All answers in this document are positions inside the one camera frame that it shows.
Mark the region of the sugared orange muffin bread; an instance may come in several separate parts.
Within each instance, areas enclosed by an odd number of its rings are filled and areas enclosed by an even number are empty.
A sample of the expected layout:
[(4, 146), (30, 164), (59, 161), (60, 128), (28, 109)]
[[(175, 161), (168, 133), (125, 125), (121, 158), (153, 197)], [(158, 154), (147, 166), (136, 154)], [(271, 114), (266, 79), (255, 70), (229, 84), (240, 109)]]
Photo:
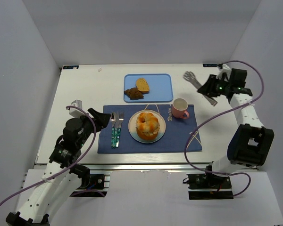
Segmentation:
[(140, 126), (136, 128), (137, 135), (143, 140), (154, 140), (158, 136), (160, 126)]

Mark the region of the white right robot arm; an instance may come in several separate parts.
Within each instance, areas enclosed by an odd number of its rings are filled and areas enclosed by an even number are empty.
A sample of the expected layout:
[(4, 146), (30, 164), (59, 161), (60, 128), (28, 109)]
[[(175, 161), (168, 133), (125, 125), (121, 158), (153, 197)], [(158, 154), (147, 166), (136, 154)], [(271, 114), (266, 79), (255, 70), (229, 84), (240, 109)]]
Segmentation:
[(274, 139), (274, 131), (260, 121), (253, 104), (253, 94), (246, 88), (247, 71), (219, 65), (219, 74), (210, 75), (198, 92), (208, 97), (225, 96), (233, 109), (237, 131), (231, 139), (227, 153), (213, 161), (207, 170), (226, 177), (243, 167), (262, 166)]

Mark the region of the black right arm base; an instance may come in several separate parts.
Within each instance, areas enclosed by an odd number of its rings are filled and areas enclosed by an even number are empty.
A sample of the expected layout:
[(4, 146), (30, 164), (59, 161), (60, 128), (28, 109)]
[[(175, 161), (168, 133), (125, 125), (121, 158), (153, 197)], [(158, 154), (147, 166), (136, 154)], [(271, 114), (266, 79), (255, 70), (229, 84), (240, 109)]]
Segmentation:
[(187, 174), (183, 184), (188, 186), (190, 200), (229, 200), (233, 199), (229, 177), (213, 174)]

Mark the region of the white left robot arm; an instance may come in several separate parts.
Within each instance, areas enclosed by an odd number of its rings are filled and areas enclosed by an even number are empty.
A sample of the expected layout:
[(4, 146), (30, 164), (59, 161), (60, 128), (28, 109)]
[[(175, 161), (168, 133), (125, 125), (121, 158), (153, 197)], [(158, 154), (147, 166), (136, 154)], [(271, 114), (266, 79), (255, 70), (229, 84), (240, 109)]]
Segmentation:
[(68, 106), (70, 115), (62, 135), (57, 139), (40, 182), (15, 213), (9, 213), (9, 226), (48, 226), (61, 205), (78, 188), (91, 184), (90, 169), (78, 162), (81, 149), (90, 135), (96, 135), (108, 126), (111, 115), (93, 108), (87, 112), (77, 106)]

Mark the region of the round orange striped bun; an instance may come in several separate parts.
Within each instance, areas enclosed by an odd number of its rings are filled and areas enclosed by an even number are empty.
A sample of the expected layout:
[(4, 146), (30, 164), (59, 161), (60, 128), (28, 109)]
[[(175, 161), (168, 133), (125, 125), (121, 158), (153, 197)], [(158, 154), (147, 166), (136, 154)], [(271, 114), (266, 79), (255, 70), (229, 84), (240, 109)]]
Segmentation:
[(150, 133), (156, 131), (159, 127), (158, 118), (150, 112), (142, 112), (136, 119), (136, 127), (140, 132)]

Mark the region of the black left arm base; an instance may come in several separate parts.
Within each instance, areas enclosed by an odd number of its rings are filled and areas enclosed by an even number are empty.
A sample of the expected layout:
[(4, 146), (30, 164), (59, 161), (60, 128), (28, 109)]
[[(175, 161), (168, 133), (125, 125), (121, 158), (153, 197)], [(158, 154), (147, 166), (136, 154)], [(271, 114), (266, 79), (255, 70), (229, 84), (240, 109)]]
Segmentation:
[(109, 188), (109, 174), (91, 174), (77, 190), (72, 192), (71, 197), (105, 197)]

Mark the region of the metal serving tongs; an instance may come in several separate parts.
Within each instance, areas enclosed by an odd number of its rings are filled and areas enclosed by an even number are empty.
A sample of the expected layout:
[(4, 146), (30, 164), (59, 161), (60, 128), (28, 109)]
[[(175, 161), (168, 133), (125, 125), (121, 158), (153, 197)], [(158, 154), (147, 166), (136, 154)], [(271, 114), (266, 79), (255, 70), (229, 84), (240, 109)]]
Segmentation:
[[(195, 74), (191, 71), (186, 71), (183, 74), (183, 78), (188, 81), (189, 83), (191, 83), (196, 89), (199, 89), (202, 85), (200, 84), (200, 82), (197, 80)], [(215, 99), (213, 99), (212, 97), (208, 97), (206, 95), (203, 95), (203, 97), (212, 105), (212, 106), (216, 106), (217, 105), (217, 101)]]

